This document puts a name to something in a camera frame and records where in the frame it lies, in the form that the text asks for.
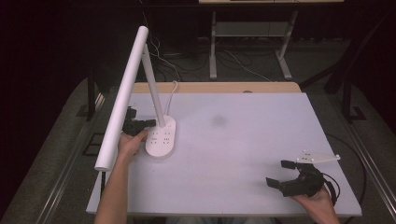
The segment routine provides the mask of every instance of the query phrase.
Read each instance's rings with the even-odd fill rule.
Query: white tabletop
[[[163,107],[168,97],[160,94]],[[134,93],[131,98],[137,119],[155,117],[149,94]],[[267,187],[265,177],[281,182],[295,179],[298,171],[281,168],[280,161],[294,161],[303,150],[333,154],[304,93],[176,93],[169,116],[177,122],[172,155],[155,160],[142,145],[130,165],[131,215],[305,215],[295,201]],[[341,187],[337,214],[360,216],[361,208],[338,162],[315,166]],[[96,212],[100,180],[99,175],[89,213]]]

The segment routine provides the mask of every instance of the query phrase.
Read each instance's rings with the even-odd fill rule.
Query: dark background
[[[95,4],[107,1],[94,1]],[[138,1],[111,1],[139,5]],[[197,4],[197,1],[144,1],[145,4]],[[359,7],[348,5],[358,3]],[[390,1],[345,2],[341,7],[299,12],[293,39],[362,37],[384,15]],[[260,12],[219,12],[226,20],[261,20]],[[276,20],[281,8],[265,19]],[[195,52],[196,37],[209,36],[209,10],[150,11],[148,23],[164,43]],[[396,132],[396,13],[367,44],[352,73],[355,83]],[[27,174],[68,96],[92,72],[102,92],[118,84],[141,11],[130,7],[79,7],[68,1],[0,1],[1,139],[0,217]]]

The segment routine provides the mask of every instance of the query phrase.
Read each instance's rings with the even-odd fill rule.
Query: floor
[[[180,79],[175,69],[182,81],[211,81],[208,40],[200,38],[198,42],[198,54],[193,57],[177,49],[162,49],[162,58],[172,65],[151,56],[157,81]],[[285,81],[274,54],[280,45],[278,39],[220,39],[217,43],[217,81],[265,81],[265,78]],[[347,46],[345,40],[291,41],[285,58],[293,75],[292,81],[301,83],[329,67],[343,55]],[[370,167],[363,169],[356,151],[358,148],[367,150],[389,188],[396,189],[393,174],[396,136],[356,88],[353,89],[352,105],[358,106],[366,119],[347,123],[340,114],[342,93],[326,94],[323,90],[325,82],[326,78],[323,78],[303,91],[308,94],[334,153],[342,155],[340,165],[356,197],[361,200],[362,217],[354,217],[350,222],[347,218],[341,220],[345,223],[394,223],[396,218],[384,203],[375,177],[368,174],[364,181],[364,171]],[[64,111],[1,220],[2,224],[93,223],[94,216],[87,214],[85,209],[98,173],[93,169],[96,157],[87,154],[95,154],[99,148],[94,144],[101,142],[117,87],[98,97],[98,111],[91,121],[85,117],[86,92],[84,80],[64,105]],[[156,223],[158,219],[139,221]],[[309,217],[282,217],[279,221],[312,223]]]

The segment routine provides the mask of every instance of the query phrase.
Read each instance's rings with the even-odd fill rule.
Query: desk lamp
[[[161,108],[160,97],[157,92],[151,60],[149,58],[149,49],[146,44],[148,34],[148,28],[144,26],[139,27],[95,164],[97,171],[108,172],[114,166],[121,128],[125,119],[134,81],[136,80],[140,60],[145,69],[148,87],[157,115],[156,126],[148,129],[146,151],[153,158],[164,158],[171,153],[174,147],[176,122],[171,117],[165,116]]]

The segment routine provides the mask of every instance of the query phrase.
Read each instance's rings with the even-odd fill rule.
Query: lamp arm
[[[145,68],[146,78],[148,80],[149,92],[151,93],[152,102],[154,103],[155,112],[157,113],[158,126],[165,127],[165,119],[163,118],[163,108],[161,107],[160,97],[155,84],[154,72],[152,71],[151,59],[149,58],[148,45],[143,48],[142,63]]]
[[[142,60],[148,34],[148,28],[144,26],[139,27],[136,39],[134,40],[134,46],[132,47],[125,72],[122,77],[120,89],[111,112],[110,120],[107,124],[105,137],[103,139],[98,159],[95,164],[95,169],[97,171],[108,172],[111,171],[114,166],[122,123],[125,119],[132,88],[134,86],[134,81],[136,80],[137,69],[139,68],[140,61]]]

